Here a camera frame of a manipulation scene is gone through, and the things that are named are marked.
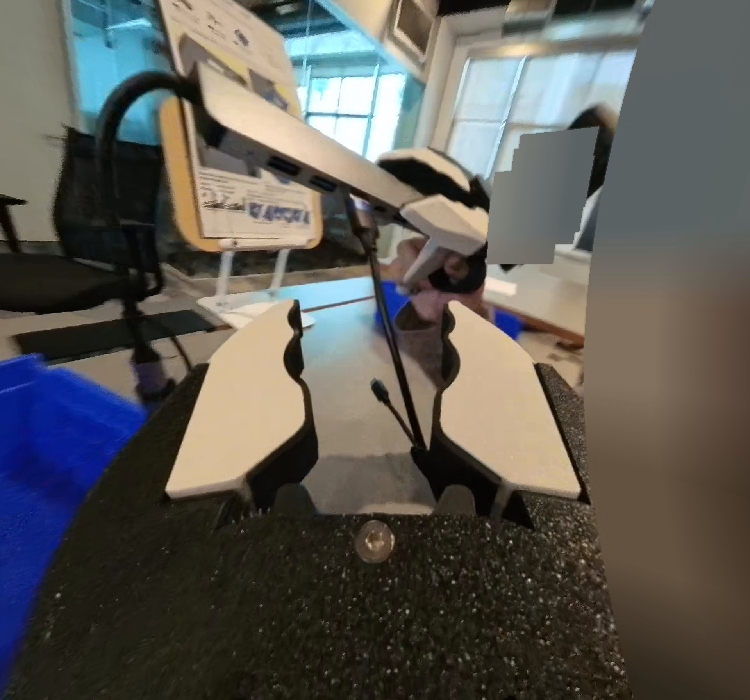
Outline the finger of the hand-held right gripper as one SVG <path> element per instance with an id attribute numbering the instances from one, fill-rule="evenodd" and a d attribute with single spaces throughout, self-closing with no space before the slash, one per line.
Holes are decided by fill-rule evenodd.
<path id="1" fill-rule="evenodd" d="M 483 181 L 433 148 L 395 149 L 378 157 L 375 164 L 423 197 L 443 196 L 467 208 L 490 208 Z"/>
<path id="2" fill-rule="evenodd" d="M 427 196 L 405 205 L 402 218 L 440 249 L 459 255 L 473 255 L 488 241 L 488 212 L 445 196 Z"/>

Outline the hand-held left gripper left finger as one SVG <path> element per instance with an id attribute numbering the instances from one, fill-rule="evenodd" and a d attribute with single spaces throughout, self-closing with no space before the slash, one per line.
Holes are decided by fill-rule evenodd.
<path id="1" fill-rule="evenodd" d="M 280 300 L 212 355 L 165 494 L 172 502 L 236 498 L 270 509 L 319 458 L 303 378 L 302 312 Z"/>

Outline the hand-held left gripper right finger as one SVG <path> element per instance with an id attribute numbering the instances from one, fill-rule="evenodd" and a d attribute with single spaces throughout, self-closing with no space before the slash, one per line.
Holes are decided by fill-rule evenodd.
<path id="1" fill-rule="evenodd" d="M 459 302 L 442 320 L 429 484 L 466 489 L 477 514 L 520 513 L 523 492 L 589 502 L 540 369 L 515 340 Z"/>

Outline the blue plastic bin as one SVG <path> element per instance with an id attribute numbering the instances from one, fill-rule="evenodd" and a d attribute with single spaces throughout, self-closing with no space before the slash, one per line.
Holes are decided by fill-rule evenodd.
<path id="1" fill-rule="evenodd" d="M 2 361 L 2 686 L 61 537 L 146 417 L 139 404 L 35 354 Z"/>
<path id="2" fill-rule="evenodd" d="M 395 282 L 381 284 L 381 300 L 401 346 L 437 347 L 442 345 L 443 312 L 450 302 L 459 302 L 488 321 L 505 335 L 517 340 L 523 322 L 516 315 L 498 311 L 484 301 L 484 286 L 472 292 L 443 292 L 427 285 L 405 294 Z"/>

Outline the grey usb hub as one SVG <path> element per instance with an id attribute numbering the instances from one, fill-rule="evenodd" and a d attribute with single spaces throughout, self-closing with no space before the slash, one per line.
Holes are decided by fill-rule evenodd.
<path id="1" fill-rule="evenodd" d="M 208 147 L 324 196 L 363 199 L 379 224 L 416 230 L 401 212 L 421 199 L 416 190 L 207 64 L 198 64 L 191 80 L 200 94 L 196 131 Z"/>

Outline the person's right hand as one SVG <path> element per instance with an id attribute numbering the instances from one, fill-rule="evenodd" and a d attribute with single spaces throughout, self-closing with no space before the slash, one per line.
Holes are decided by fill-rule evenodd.
<path id="1" fill-rule="evenodd" d="M 406 273 L 425 244 L 423 237 L 409 237 L 398 245 L 389 265 L 389 276 L 403 292 L 407 291 Z M 455 300 L 455 295 L 441 292 L 425 280 L 411 290 L 407 302 L 393 319 L 400 347 L 417 362 L 436 388 L 443 386 L 443 313 L 448 303 Z"/>

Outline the white sign stand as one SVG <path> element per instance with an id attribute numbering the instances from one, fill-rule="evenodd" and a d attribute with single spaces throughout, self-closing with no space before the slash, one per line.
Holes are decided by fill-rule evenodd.
<path id="1" fill-rule="evenodd" d="M 230 293 L 229 284 L 232 265 L 237 253 L 250 251 L 250 240 L 247 238 L 225 237 L 218 240 L 220 246 L 220 267 L 212 296 L 202 297 L 196 301 L 197 306 L 220 319 L 234 330 L 242 329 L 251 321 L 257 320 L 282 300 L 280 291 L 284 282 L 286 266 L 291 252 L 290 248 L 273 246 L 276 253 L 275 267 L 271 283 L 265 289 L 253 292 Z"/>

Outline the black office chair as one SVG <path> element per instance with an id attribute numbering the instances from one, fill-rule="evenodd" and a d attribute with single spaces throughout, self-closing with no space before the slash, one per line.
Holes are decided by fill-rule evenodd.
<path id="1" fill-rule="evenodd" d="M 52 202 L 60 254 L 20 247 L 1 256 L 1 310 L 48 315 L 110 301 L 140 303 L 164 288 L 157 208 L 164 179 L 160 147 L 118 141 L 113 205 L 98 196 L 95 138 L 66 126 Z"/>

